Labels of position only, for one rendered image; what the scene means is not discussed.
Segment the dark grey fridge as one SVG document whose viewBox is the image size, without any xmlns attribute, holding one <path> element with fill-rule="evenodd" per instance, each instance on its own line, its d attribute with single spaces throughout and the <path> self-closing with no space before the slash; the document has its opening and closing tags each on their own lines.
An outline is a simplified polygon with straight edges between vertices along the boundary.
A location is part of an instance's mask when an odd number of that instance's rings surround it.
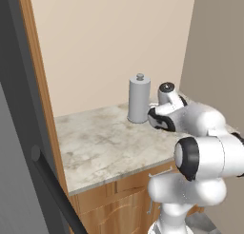
<svg viewBox="0 0 244 234">
<path fill-rule="evenodd" d="M 0 0 L 0 234 L 74 234 L 31 159 L 34 146 L 58 180 L 19 0 Z"/>
</svg>

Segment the grey cylindrical canister with knob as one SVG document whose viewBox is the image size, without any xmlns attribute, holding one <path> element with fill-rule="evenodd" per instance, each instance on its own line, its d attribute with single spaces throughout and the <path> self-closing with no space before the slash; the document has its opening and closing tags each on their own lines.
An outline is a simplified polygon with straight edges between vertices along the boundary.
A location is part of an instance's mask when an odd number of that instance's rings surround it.
<svg viewBox="0 0 244 234">
<path fill-rule="evenodd" d="M 148 120 L 151 79 L 143 73 L 137 73 L 129 82 L 128 120 L 143 124 Z"/>
</svg>

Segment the wooden cupboard door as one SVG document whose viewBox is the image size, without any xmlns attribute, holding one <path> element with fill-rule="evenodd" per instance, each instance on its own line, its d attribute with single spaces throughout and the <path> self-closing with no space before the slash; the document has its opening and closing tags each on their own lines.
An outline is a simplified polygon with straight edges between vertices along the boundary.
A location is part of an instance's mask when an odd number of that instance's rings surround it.
<svg viewBox="0 0 244 234">
<path fill-rule="evenodd" d="M 159 215 L 145 189 L 80 215 L 88 234 L 147 234 Z"/>
</svg>

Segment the wooden side panel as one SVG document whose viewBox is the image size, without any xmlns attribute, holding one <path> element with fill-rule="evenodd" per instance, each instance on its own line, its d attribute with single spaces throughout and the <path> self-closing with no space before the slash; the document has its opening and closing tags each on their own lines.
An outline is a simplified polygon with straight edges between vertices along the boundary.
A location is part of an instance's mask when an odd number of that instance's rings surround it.
<svg viewBox="0 0 244 234">
<path fill-rule="evenodd" d="M 64 173 L 64 167 L 61 158 L 60 147 L 57 138 L 57 132 L 53 119 L 51 108 L 51 98 L 48 90 L 48 83 L 45 75 L 43 57 L 40 49 L 37 28 L 34 20 L 33 8 L 31 0 L 19 0 L 22 17 L 24 20 L 24 27 L 28 37 L 28 44 L 30 47 L 30 56 L 33 64 L 34 74 L 38 86 L 38 93 L 40 96 L 42 109 L 44 111 L 44 118 L 48 130 L 49 139 L 51 142 L 52 156 L 55 164 L 57 178 L 64 192 L 68 194 L 68 188 Z"/>
</svg>

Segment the wooden drawer front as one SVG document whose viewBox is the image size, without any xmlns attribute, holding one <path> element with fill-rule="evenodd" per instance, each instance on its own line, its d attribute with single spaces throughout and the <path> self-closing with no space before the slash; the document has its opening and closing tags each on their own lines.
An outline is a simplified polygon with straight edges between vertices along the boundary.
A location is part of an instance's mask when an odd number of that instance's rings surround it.
<svg viewBox="0 0 244 234">
<path fill-rule="evenodd" d="M 136 189 L 140 187 L 145 187 L 148 184 L 148 181 L 150 179 L 149 173 L 157 174 L 161 171 L 165 171 L 172 168 L 173 170 L 176 170 L 176 166 L 174 165 L 174 162 L 168 162 L 166 164 L 156 166 L 138 173 L 135 173 L 133 175 L 124 177 L 122 179 L 116 180 L 114 183 L 114 192 L 120 193 L 122 191 L 127 191 L 131 189 Z"/>
</svg>

